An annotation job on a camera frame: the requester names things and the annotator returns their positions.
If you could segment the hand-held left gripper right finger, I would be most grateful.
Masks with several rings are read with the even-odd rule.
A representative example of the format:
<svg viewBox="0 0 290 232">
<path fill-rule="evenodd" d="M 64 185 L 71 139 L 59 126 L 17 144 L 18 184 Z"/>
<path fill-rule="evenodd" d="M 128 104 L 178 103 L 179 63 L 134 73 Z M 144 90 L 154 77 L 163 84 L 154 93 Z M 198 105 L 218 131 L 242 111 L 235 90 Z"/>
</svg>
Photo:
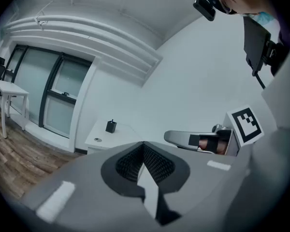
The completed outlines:
<svg viewBox="0 0 290 232">
<path fill-rule="evenodd" d="M 160 221 L 144 225 L 146 232 L 227 232 L 231 205 L 245 178 L 249 150 L 238 156 L 178 149 L 144 142 L 162 160 L 158 178 Z"/>
</svg>

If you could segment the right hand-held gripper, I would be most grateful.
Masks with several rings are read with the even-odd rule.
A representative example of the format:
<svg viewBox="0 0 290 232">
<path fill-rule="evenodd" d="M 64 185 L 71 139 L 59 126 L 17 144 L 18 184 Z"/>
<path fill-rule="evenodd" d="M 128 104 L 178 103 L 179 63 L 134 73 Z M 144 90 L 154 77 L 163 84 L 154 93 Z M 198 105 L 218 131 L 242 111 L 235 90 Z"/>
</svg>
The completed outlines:
<svg viewBox="0 0 290 232">
<path fill-rule="evenodd" d="M 237 156 L 242 147 L 256 142 L 262 136 L 264 132 L 259 120 L 250 106 L 244 106 L 227 112 L 223 124 L 216 124 L 211 133 L 168 130 L 164 133 L 164 140 L 178 148 L 204 153 L 211 152 L 199 148 L 200 140 L 225 141 L 228 146 L 224 155 Z"/>
</svg>

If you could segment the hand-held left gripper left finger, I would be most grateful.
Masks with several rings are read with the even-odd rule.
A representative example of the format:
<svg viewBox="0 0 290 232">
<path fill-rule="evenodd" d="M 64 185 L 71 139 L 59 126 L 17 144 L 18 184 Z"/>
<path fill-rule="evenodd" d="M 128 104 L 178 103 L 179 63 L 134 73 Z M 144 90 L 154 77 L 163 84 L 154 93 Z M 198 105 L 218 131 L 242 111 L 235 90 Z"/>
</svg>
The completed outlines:
<svg viewBox="0 0 290 232">
<path fill-rule="evenodd" d="M 136 142 L 78 157 L 40 181 L 22 198 L 35 215 L 52 217 L 54 230 L 156 232 L 160 224 L 143 204 L 138 172 L 160 159 L 154 142 Z"/>
</svg>

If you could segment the person's right hand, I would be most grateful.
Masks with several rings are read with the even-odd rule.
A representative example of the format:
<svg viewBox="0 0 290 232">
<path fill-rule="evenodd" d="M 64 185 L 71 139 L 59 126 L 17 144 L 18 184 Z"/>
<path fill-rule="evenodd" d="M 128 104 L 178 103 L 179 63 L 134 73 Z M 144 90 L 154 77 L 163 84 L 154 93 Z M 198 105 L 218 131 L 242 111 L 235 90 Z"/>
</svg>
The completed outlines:
<svg viewBox="0 0 290 232">
<path fill-rule="evenodd" d="M 209 151 L 214 154 L 224 155 L 228 144 L 225 141 L 215 141 L 202 139 L 199 141 L 199 148 L 203 151 Z"/>
</svg>

